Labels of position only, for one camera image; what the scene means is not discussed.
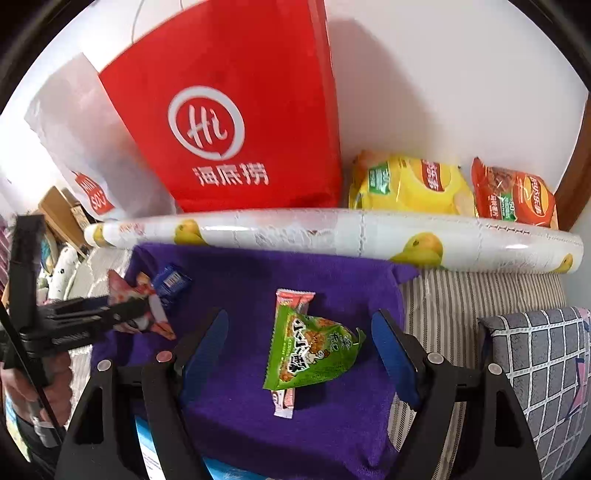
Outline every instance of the blue gripper pad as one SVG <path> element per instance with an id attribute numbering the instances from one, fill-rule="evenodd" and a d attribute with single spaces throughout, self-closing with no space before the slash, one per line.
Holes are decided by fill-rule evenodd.
<path id="1" fill-rule="evenodd" d="M 220 310 L 191 360 L 185 365 L 183 390 L 179 396 L 182 407 L 199 397 L 228 337 L 228 324 L 227 312 Z"/>
<path id="2" fill-rule="evenodd" d="M 386 371 L 396 386 L 398 398 L 408 403 L 413 410 L 418 409 L 420 398 L 416 370 L 380 312 L 372 316 L 371 335 Z"/>

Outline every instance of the wooden door frame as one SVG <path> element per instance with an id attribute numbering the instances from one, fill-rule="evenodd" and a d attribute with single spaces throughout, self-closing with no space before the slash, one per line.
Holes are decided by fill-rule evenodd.
<path id="1" fill-rule="evenodd" d="M 555 197 L 558 225 L 569 231 L 591 198 L 591 98 L 587 98 L 579 139 Z"/>

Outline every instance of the purple cloth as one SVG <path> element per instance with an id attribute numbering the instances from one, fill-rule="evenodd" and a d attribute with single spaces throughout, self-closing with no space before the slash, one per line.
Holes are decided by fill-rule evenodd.
<path id="1" fill-rule="evenodd" d="M 183 411 L 198 451 L 235 467 L 283 480 L 378 480 L 394 463 L 387 435 L 394 386 L 371 340 L 371 314 L 388 309 L 404 325 L 399 283 L 415 268 L 386 261 L 328 255 L 145 244 L 126 275 L 153 278 L 179 265 L 193 284 L 169 318 L 177 336 L 193 330 L 211 307 L 227 310 L 228 339 L 202 395 Z M 297 388 L 291 420 L 275 417 L 262 384 L 278 288 L 317 292 L 309 314 L 368 336 L 354 366 L 339 378 Z M 155 333 L 109 332 L 94 346 L 104 358 L 144 364 L 170 342 Z"/>

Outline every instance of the green snack packet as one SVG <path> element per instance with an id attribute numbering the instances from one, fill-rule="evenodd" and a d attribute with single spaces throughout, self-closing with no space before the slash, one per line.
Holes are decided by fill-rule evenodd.
<path id="1" fill-rule="evenodd" d="M 355 363 L 365 340 L 360 329 L 357 336 L 340 323 L 279 307 L 263 388 L 284 390 L 338 377 Z"/>

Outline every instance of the grid pattern cushion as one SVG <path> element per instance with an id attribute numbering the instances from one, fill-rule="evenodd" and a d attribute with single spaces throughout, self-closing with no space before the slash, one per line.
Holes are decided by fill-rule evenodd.
<path id="1" fill-rule="evenodd" d="M 479 319 L 534 438 L 542 476 L 570 466 L 587 413 L 589 311 L 573 307 Z"/>

